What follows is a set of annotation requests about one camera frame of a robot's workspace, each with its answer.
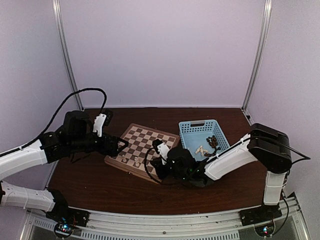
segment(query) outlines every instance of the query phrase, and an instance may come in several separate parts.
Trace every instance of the blue plastic basket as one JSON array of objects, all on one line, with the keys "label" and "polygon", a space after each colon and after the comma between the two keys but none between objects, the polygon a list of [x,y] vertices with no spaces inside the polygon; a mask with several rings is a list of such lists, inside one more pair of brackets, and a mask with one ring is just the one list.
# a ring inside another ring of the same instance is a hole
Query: blue plastic basket
[{"label": "blue plastic basket", "polygon": [[216,120],[199,120],[199,121],[182,121],[179,122],[180,138],[182,147],[189,149],[191,155],[196,161],[201,161],[206,157],[201,156],[201,153],[196,154],[196,150],[202,145],[209,153],[213,153],[214,149],[207,142],[208,137],[213,135],[218,142],[217,153],[220,153],[228,148],[230,145],[222,132]]}]

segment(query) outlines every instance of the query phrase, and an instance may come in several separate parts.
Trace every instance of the basket handle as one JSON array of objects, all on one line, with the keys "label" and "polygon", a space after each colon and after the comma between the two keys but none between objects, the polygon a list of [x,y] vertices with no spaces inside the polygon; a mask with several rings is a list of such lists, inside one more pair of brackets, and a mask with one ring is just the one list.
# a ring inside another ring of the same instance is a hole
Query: basket handle
[{"label": "basket handle", "polygon": [[205,120],[198,120],[198,121],[190,121],[190,127],[202,127],[206,123]]}]

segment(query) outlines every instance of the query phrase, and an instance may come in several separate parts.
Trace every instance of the wooden table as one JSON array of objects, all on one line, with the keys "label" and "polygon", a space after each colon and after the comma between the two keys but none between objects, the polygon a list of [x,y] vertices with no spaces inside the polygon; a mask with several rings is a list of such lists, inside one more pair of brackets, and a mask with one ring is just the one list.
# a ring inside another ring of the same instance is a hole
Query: wooden table
[{"label": "wooden table", "polygon": [[[89,109],[92,120],[99,110]],[[120,137],[131,123],[179,134],[181,121],[216,119],[230,145],[250,131],[237,108],[116,108],[105,131]],[[267,170],[252,162],[205,188],[163,186],[105,164],[104,156],[59,161],[49,184],[72,207],[123,214],[195,214],[261,204]]]}]

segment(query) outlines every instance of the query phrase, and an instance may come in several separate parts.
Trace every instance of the wooden chessboard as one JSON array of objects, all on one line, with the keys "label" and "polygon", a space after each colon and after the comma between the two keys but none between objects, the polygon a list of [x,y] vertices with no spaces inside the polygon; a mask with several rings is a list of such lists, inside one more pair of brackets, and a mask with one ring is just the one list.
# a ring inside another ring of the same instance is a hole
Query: wooden chessboard
[{"label": "wooden chessboard", "polygon": [[[128,141],[129,146],[120,152],[118,156],[106,156],[104,159],[105,163],[153,183],[155,182],[147,175],[144,166],[145,155],[152,148],[152,142],[155,139],[162,140],[171,149],[172,147],[176,147],[180,141],[178,135],[134,123],[127,128],[121,138]],[[157,157],[159,155],[156,151],[151,150],[148,154],[146,165],[149,173],[158,180],[156,170],[150,164],[150,160]]]}]

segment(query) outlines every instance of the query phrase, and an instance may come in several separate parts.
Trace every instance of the white panel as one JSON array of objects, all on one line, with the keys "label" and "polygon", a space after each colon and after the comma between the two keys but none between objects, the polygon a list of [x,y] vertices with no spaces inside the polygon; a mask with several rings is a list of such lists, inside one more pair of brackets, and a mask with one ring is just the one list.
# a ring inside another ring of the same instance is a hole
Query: white panel
[{"label": "white panel", "polygon": [[[0,0],[0,153],[20,146],[45,128],[71,92],[51,0]],[[71,99],[51,130],[62,124]],[[29,168],[5,180],[43,189],[52,165]],[[0,239],[19,239],[25,210],[0,209]]]},{"label": "white panel", "polygon": [[60,2],[77,85],[103,88],[109,106],[242,105],[263,0]]},{"label": "white panel", "polygon": [[289,135],[312,157],[291,170],[312,239],[320,239],[320,1],[274,0],[268,39],[249,112],[255,122]]}]

